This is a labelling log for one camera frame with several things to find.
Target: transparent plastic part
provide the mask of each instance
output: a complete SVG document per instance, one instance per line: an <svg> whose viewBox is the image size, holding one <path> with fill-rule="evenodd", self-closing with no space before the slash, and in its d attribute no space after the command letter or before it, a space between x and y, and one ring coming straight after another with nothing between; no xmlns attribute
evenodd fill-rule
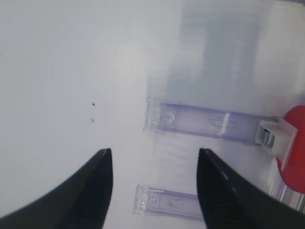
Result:
<svg viewBox="0 0 305 229"><path fill-rule="evenodd" d="M136 188L133 212L203 220L196 195L140 184Z"/></svg>
<svg viewBox="0 0 305 229"><path fill-rule="evenodd" d="M275 121L272 117L218 111L149 98L144 130L165 130L256 145L255 134L260 120Z"/></svg>

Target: purple-tinted plastic part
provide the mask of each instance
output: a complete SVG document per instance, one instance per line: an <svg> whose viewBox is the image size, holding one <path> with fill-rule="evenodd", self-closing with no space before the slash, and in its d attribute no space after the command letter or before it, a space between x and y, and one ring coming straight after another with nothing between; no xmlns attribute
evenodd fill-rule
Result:
<svg viewBox="0 0 305 229"><path fill-rule="evenodd" d="M255 145L255 133L261 119L273 118L161 103L158 129Z"/></svg>
<svg viewBox="0 0 305 229"><path fill-rule="evenodd" d="M149 191L145 213L203 220L196 195L167 190L163 192Z"/></svg>

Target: clear plastic piece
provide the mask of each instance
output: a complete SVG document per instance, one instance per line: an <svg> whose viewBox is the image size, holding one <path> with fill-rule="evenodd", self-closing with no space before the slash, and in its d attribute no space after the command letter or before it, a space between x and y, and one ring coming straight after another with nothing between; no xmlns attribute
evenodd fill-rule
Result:
<svg viewBox="0 0 305 229"><path fill-rule="evenodd" d="M133 212L203 220L196 195L140 184L136 188Z"/></svg>
<svg viewBox="0 0 305 229"><path fill-rule="evenodd" d="M144 129L165 130L221 138L256 145L260 120L275 120L251 114L217 111L208 108L164 103L149 98Z"/></svg>

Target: red object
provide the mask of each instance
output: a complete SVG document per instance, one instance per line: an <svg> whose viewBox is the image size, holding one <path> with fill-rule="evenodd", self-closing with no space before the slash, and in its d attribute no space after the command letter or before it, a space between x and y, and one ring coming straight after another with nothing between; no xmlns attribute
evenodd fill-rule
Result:
<svg viewBox="0 0 305 229"><path fill-rule="evenodd" d="M292 190L305 194L305 106L296 106L284 120L298 129L286 168L277 159L278 169L285 184Z"/></svg>

